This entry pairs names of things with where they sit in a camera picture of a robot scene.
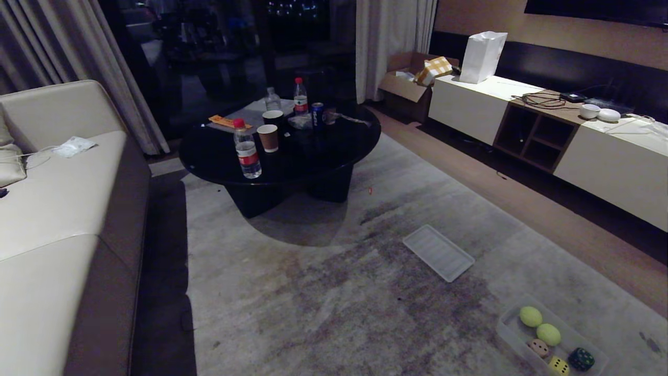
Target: plastic tray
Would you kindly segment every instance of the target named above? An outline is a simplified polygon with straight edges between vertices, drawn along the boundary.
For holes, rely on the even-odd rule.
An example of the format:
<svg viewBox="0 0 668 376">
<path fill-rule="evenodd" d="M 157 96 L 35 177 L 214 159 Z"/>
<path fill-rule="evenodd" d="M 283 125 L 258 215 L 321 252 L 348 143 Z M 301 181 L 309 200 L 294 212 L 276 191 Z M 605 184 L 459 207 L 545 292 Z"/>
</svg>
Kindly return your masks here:
<svg viewBox="0 0 668 376">
<path fill-rule="evenodd" d="M 430 225 L 424 225 L 403 239 L 403 243 L 434 272 L 454 281 L 473 265 L 475 259 Z"/>
<path fill-rule="evenodd" d="M 561 343 L 557 346 L 550 346 L 552 352 L 545 359 L 541 359 L 538 354 L 534 353 L 526 345 L 528 341 L 536 338 L 536 329 L 522 324 L 520 309 L 524 306 L 532 306 L 538 309 L 542 314 L 543 323 L 554 325 L 561 333 Z M 589 351 L 594 357 L 595 363 L 586 372 L 577 371 L 569 365 L 570 375 L 572 376 L 599 376 L 610 361 L 607 355 L 599 350 L 598 347 L 582 337 L 531 295 L 524 295 L 501 315 L 496 325 L 496 332 L 520 357 L 539 371 L 541 375 L 553 376 L 555 374 L 548 366 L 548 362 L 552 359 L 552 356 L 557 356 L 568 361 L 568 355 L 577 347 L 582 347 Z"/>
</svg>

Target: black cup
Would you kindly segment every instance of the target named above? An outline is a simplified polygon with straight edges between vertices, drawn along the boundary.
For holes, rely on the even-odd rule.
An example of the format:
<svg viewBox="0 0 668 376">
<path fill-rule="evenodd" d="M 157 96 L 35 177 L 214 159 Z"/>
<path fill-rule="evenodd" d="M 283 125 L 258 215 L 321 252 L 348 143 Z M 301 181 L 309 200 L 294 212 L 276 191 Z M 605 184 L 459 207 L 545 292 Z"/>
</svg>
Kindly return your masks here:
<svg viewBox="0 0 668 376">
<path fill-rule="evenodd" d="M 281 110 L 271 110 L 266 111 L 262 114 L 262 119 L 265 124 L 273 124 L 279 128 L 282 128 L 285 122 L 285 114 Z"/>
</svg>

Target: white paper bag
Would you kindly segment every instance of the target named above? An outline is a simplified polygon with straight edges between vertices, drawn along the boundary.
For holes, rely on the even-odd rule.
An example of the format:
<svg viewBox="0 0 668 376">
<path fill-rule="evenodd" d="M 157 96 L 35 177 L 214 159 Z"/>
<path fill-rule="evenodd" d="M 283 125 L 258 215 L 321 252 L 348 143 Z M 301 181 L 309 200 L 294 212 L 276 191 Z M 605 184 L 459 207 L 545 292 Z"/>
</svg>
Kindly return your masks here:
<svg viewBox="0 0 668 376">
<path fill-rule="evenodd" d="M 464 52 L 460 81 L 479 84 L 493 76 L 508 33 L 485 31 L 471 35 Z"/>
</svg>

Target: sofa armrest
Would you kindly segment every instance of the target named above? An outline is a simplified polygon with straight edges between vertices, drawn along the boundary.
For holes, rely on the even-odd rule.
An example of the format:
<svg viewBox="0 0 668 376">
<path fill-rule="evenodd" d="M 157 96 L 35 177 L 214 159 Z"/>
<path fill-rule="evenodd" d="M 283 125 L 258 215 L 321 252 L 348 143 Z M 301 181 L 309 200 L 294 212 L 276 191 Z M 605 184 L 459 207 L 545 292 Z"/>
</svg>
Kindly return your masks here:
<svg viewBox="0 0 668 376">
<path fill-rule="evenodd" d="M 24 153 L 124 130 L 123 120 L 96 81 L 45 86 L 0 96 L 9 132 Z"/>
</svg>

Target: plastic bottle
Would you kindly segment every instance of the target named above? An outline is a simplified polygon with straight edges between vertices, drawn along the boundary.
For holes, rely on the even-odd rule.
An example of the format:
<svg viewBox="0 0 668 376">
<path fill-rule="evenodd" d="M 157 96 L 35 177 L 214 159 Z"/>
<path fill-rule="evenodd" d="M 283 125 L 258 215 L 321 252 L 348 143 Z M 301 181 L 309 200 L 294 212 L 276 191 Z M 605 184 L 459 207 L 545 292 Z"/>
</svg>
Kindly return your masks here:
<svg viewBox="0 0 668 376">
<path fill-rule="evenodd" d="M 244 119 L 235 119 L 234 122 L 234 145 L 236 155 L 239 158 L 241 172 L 249 179 L 255 179 L 262 175 L 260 159 L 257 155 L 253 135 L 246 129 Z"/>
<path fill-rule="evenodd" d="M 281 97 L 276 94 L 274 88 L 267 88 L 267 96 L 265 96 L 265 104 L 267 111 L 281 109 Z"/>
<path fill-rule="evenodd" d="M 306 95 L 306 87 L 301 77 L 295 78 L 295 115 L 309 113 L 309 99 Z"/>
</svg>

